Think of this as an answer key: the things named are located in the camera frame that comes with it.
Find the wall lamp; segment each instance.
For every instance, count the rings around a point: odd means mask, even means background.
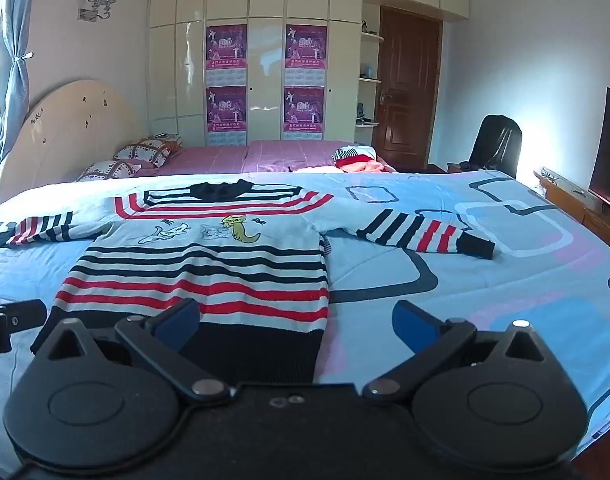
[[[88,0],[92,4],[92,10],[79,9],[78,18],[84,22],[96,22],[98,18],[101,20],[108,20],[111,17],[112,5],[116,3],[116,0]],[[104,5],[104,14],[100,14],[98,9]]]

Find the door frame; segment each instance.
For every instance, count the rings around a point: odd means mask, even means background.
[[[410,16],[414,16],[415,18],[421,18],[423,20],[428,20],[429,22],[436,22],[438,23],[438,58],[437,58],[437,68],[436,68],[436,85],[434,88],[434,104],[432,105],[432,123],[431,123],[431,129],[429,131],[429,137],[427,139],[427,151],[425,152],[425,165],[427,165],[427,162],[429,160],[429,152],[432,148],[432,138],[434,137],[434,123],[436,120],[436,107],[438,105],[438,92],[439,92],[439,88],[440,88],[440,82],[441,82],[441,66],[443,63],[443,20],[437,20],[436,18],[430,18],[429,16],[424,16],[422,14],[419,14],[418,12],[412,12],[411,10],[405,10],[405,9],[399,9],[397,7],[391,7],[391,6],[381,6],[381,20],[380,20],[380,24],[379,24],[379,34],[385,38],[383,36],[383,10],[389,10],[392,12],[399,12],[401,14],[408,14]],[[377,74],[377,78],[378,79],[383,79],[383,77],[381,76],[381,52],[382,50],[379,50],[379,71]],[[380,90],[381,90],[381,84],[379,83],[376,86],[376,102],[375,102],[375,117],[374,117],[374,121],[375,122],[379,122],[379,117],[378,117],[378,110],[379,110],[379,102],[380,102]]]

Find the patterned bedspread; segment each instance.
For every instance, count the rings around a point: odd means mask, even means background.
[[[440,319],[464,317],[481,330],[526,319],[580,390],[591,421],[579,451],[610,428],[610,248],[538,194],[497,172],[453,175],[251,173],[162,176],[59,184],[0,206],[0,222],[47,215],[135,189],[196,182],[296,184],[451,222],[496,243],[492,260],[417,254],[342,232],[327,235],[331,311],[317,363],[321,383],[362,388],[412,353],[392,329],[407,299]],[[0,303],[46,304],[89,242],[0,250]],[[17,464],[1,422],[10,388],[31,362],[35,332],[14,336],[0,356],[0,473]]]

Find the corner shelf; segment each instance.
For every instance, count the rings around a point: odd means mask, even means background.
[[[366,41],[378,41],[379,43],[383,43],[385,38],[379,36],[378,34],[370,34],[369,32],[361,32],[361,36]]]

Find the chair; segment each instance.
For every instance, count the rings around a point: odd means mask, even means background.
[[[509,117],[488,115],[480,125],[470,160],[448,164],[448,173],[498,170],[516,178],[522,143],[523,133],[518,124]]]

